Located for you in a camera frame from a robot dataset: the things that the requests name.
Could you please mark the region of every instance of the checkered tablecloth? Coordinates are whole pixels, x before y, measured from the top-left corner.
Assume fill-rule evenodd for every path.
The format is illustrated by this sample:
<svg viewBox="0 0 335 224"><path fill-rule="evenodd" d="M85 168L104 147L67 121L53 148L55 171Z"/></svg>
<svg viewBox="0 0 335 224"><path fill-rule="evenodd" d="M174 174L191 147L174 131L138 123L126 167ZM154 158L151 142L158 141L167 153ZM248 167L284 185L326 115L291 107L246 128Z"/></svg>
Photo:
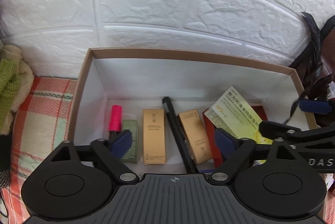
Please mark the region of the checkered tablecloth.
<svg viewBox="0 0 335 224"><path fill-rule="evenodd" d="M66 139L76 84L76 80L36 77L29 96L16 114L11 184L2 190L8 207L9 224L21 224L29 217L21 199L22 184L50 152Z"/></svg>

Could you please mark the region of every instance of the black cord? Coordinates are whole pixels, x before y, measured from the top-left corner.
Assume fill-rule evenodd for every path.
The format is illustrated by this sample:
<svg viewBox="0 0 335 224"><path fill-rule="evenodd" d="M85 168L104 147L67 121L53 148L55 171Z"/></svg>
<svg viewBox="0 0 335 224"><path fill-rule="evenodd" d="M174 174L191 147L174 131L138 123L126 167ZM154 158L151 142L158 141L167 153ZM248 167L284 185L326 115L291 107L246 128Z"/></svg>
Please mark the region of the black cord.
<svg viewBox="0 0 335 224"><path fill-rule="evenodd" d="M5 218L8 218L8 209L7 209L7 206L5 204L5 200L3 199L3 196L2 196L2 191L0 190L0 202L3 202L4 206L5 206L5 209L6 209L6 215L0 210L0 215L2 215L3 217Z"/></svg>

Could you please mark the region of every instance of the blue object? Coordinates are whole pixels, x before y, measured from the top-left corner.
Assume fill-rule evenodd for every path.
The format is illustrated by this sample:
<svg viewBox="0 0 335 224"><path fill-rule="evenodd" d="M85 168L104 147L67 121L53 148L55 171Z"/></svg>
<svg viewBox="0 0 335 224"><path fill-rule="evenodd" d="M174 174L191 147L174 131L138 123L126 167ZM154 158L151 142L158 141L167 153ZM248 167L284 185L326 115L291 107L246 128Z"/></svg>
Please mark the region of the blue object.
<svg viewBox="0 0 335 224"><path fill-rule="evenodd" d="M121 159L130 149L131 144L133 143L131 131L124 130L113 139L113 143L110 146L110 152L118 159Z"/></svg>
<svg viewBox="0 0 335 224"><path fill-rule="evenodd" d="M229 158L235 152L234 142L228 137L223 129L215 129L215 143L225 159Z"/></svg>
<svg viewBox="0 0 335 224"><path fill-rule="evenodd" d="M333 108L326 101L317 101L310 99L303 99L299 103L299 108L302 111L314 114L328 114Z"/></svg>

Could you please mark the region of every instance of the black pen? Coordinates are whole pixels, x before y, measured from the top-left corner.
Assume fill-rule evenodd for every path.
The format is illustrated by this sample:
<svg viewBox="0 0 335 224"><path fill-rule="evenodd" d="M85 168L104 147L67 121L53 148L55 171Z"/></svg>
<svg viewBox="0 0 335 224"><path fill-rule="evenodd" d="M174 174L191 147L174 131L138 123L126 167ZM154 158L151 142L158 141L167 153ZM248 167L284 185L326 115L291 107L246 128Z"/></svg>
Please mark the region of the black pen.
<svg viewBox="0 0 335 224"><path fill-rule="evenodd" d="M167 120L169 121L171 130L172 130L173 136L175 137L175 142L177 143L180 155L182 156L186 172L188 174L199 173L197 167L195 166L194 161L189 155L189 152L186 146L187 140L185 139L184 133L181 130L181 126L175 114L175 109L173 108L171 99L168 96L166 96L163 98L162 103L163 103L163 108L165 110Z"/></svg>

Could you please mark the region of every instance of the pink highlighter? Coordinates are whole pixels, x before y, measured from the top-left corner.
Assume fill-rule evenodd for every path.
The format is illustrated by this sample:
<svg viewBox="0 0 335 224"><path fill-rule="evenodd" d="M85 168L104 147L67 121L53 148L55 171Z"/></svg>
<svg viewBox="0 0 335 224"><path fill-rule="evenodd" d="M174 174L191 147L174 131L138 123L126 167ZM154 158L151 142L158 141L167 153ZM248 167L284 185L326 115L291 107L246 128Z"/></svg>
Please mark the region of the pink highlighter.
<svg viewBox="0 0 335 224"><path fill-rule="evenodd" d="M121 131L121 115L122 106L113 105L111 111L111 119L109 121L109 140L113 139Z"/></svg>

